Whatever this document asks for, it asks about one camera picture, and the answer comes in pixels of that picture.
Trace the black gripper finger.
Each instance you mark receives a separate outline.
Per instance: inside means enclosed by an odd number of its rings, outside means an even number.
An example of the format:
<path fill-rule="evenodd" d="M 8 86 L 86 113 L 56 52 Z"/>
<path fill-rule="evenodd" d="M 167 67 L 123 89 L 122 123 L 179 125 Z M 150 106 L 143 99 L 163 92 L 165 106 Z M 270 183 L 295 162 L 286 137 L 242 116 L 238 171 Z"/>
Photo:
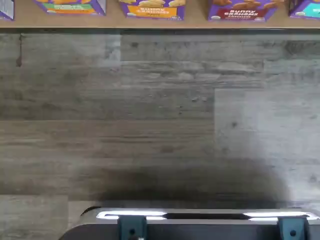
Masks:
<path fill-rule="evenodd" d="M 308 240 L 309 223 L 306 217 L 281 217 L 277 221 L 281 240 Z"/>
<path fill-rule="evenodd" d="M 147 239 L 147 219 L 145 216 L 120 216 L 117 225 L 120 240 Z"/>

